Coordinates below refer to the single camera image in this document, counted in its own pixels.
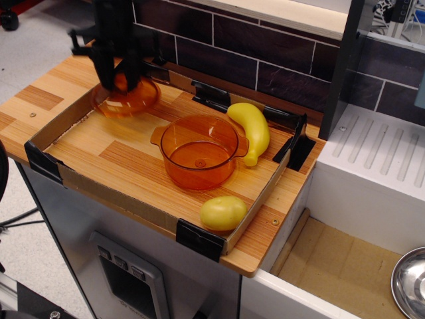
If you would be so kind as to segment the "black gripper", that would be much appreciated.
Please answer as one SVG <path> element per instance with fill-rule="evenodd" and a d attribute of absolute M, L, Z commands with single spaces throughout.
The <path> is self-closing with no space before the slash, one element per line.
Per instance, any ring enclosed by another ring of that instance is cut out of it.
<path fill-rule="evenodd" d="M 106 90 L 114 89 L 114 58 L 124 58 L 127 91 L 131 92 L 139 83 L 143 58 L 162 60 L 159 35 L 134 24 L 132 1 L 93 1 L 92 11 L 94 25 L 69 32 L 72 53 L 90 57 Z"/>

